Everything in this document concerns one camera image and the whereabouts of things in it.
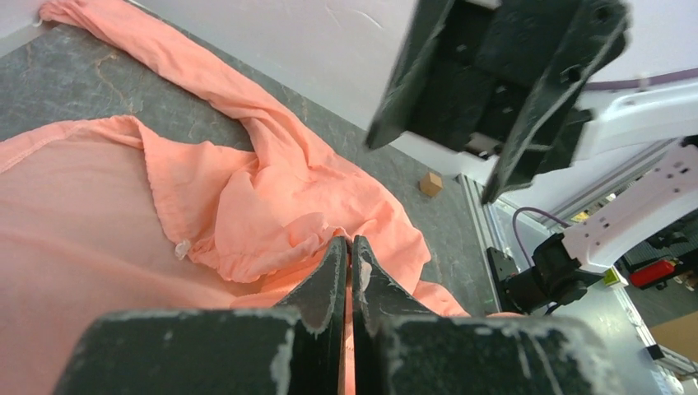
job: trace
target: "peach fabric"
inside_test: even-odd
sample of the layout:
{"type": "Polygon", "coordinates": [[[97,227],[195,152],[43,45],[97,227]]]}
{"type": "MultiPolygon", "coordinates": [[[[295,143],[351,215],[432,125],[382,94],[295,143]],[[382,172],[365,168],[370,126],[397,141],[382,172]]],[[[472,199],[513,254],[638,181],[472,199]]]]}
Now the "peach fabric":
{"type": "MultiPolygon", "coordinates": [[[[427,307],[465,314],[419,281],[430,254],[397,199],[257,84],[121,0],[54,0],[40,16],[89,30],[239,119],[254,152],[168,141],[133,116],[0,143],[0,393],[49,392],[109,311],[271,306],[337,235],[367,236],[427,307]]],[[[347,393],[353,374],[347,353],[347,393]]]]}

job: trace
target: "gray marble table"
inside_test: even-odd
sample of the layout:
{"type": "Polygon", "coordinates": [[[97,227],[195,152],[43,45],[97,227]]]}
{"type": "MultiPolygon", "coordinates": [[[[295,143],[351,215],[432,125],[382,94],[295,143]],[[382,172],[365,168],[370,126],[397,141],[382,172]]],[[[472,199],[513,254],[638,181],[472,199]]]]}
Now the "gray marble table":
{"type": "MultiPolygon", "coordinates": [[[[452,180],[428,198],[418,180],[424,165],[388,146],[368,152],[365,132],[227,53],[184,32],[256,81],[337,153],[385,185],[405,206],[429,245],[432,260],[422,278],[449,289],[471,314],[496,311],[486,264],[463,190],[452,180]]],[[[126,53],[83,30],[58,26],[0,58],[0,140],[65,119],[132,114],[179,142],[211,141],[252,150],[247,132],[180,87],[158,77],[126,53]]]]}

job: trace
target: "crumpled cloth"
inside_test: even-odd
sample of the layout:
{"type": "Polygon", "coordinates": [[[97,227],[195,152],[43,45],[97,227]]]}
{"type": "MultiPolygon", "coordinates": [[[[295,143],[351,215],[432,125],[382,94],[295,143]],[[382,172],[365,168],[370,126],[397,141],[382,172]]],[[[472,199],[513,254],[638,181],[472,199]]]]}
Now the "crumpled cloth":
{"type": "MultiPolygon", "coordinates": [[[[338,235],[366,236],[386,272],[436,313],[466,314],[419,281],[430,254],[398,200],[260,86],[121,0],[53,0],[40,16],[89,30],[238,119],[254,152],[168,141],[133,116],[0,143],[3,393],[49,392],[81,333],[109,311],[269,307],[338,235]]],[[[351,352],[346,367],[354,393],[351,352]]]]}

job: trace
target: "cloth fold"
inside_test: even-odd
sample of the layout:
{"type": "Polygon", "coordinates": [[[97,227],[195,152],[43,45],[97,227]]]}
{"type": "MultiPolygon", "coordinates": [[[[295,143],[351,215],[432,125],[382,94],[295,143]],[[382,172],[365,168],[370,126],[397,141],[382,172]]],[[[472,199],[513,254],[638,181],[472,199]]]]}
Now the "cloth fold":
{"type": "MultiPolygon", "coordinates": [[[[40,16],[87,29],[238,119],[254,152],[172,142],[133,116],[0,143],[0,383],[49,391],[82,330],[114,309],[272,306],[338,235],[366,236],[436,313],[466,314],[419,280],[429,250],[399,201],[256,83],[121,0],[52,0],[40,16]]],[[[353,393],[351,352],[346,367],[353,393]]]]}

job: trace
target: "black cable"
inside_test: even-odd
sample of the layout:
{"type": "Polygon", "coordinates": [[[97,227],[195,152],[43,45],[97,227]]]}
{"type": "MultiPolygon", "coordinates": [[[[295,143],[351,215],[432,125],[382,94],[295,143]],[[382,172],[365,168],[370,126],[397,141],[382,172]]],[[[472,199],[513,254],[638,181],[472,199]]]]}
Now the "black cable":
{"type": "Polygon", "coordinates": [[[559,303],[558,303],[558,304],[553,305],[552,307],[548,307],[547,310],[546,310],[546,313],[545,313],[544,315],[550,315],[550,314],[552,314],[552,312],[555,311],[555,310],[557,310],[560,306],[562,306],[562,304],[559,304],[559,303]]]}

